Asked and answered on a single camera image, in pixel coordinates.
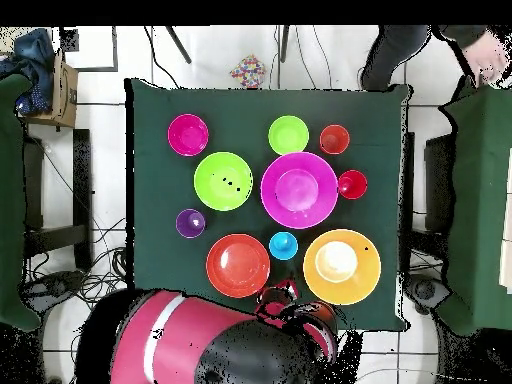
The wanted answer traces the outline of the person's hand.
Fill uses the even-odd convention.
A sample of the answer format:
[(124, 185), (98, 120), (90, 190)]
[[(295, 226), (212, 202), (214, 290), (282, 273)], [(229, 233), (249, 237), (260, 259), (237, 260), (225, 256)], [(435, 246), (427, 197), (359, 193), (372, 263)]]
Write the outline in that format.
[(499, 79), (509, 62), (503, 43), (488, 30), (462, 52), (476, 88)]

